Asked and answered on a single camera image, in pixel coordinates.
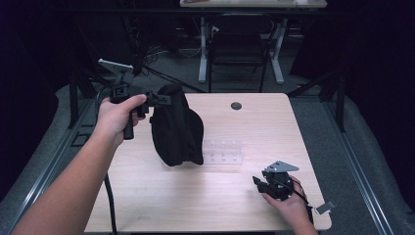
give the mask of table top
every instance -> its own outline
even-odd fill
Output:
[[[135,138],[115,153],[109,177],[118,231],[216,232],[290,230],[281,214],[257,192],[253,176],[282,161],[297,177],[315,207],[324,199],[300,130],[285,94],[187,94],[190,108],[204,121],[204,139],[239,141],[241,164],[186,163],[169,167],[158,156],[147,119]],[[242,109],[233,110],[239,102]],[[314,212],[319,230],[330,228],[328,214]],[[110,232],[108,196],[103,185],[86,232]]]
[[[325,8],[325,0],[202,0],[186,2],[180,0],[181,7],[189,8]]]

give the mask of black cloth bag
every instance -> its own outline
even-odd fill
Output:
[[[181,85],[165,85],[158,95],[170,96],[171,105],[155,106],[153,116],[150,117],[157,153],[169,166],[182,165],[183,162],[202,165],[204,123],[189,108]]]

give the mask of human hand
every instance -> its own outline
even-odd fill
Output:
[[[147,97],[145,95],[132,96],[119,104],[111,103],[109,98],[104,99],[100,106],[94,133],[111,139],[114,138],[115,145],[120,145],[123,141],[122,130],[128,122],[129,113],[136,107],[144,104],[146,100]],[[133,125],[135,126],[140,118],[134,112],[132,117]]]
[[[294,180],[294,189],[304,196],[300,181],[291,175],[290,177]],[[314,226],[309,221],[305,202],[299,195],[293,193],[291,198],[285,201],[273,199],[266,193],[263,193],[262,197],[269,205],[276,208],[283,215],[284,219],[293,227],[296,234],[317,234]]]

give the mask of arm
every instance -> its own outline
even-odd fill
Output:
[[[105,99],[90,139],[61,175],[27,210],[13,234],[82,234],[129,112],[146,101],[138,95],[115,105]]]
[[[295,177],[291,176],[296,182],[300,183]],[[297,183],[294,183],[294,189],[303,194],[300,186]],[[308,219],[308,213],[305,208],[304,201],[297,194],[285,201],[278,201],[273,199],[268,194],[262,194],[262,197],[266,202],[272,207],[276,208],[284,219],[291,225],[294,230],[294,233],[297,235],[311,235],[317,234],[314,226]]]

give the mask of chair leg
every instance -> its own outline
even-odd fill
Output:
[[[266,63],[263,64],[262,74],[260,77],[259,93],[262,93],[263,81],[265,80]]]
[[[207,60],[207,92],[211,93],[211,69],[212,69],[212,65],[209,62],[209,60]]]

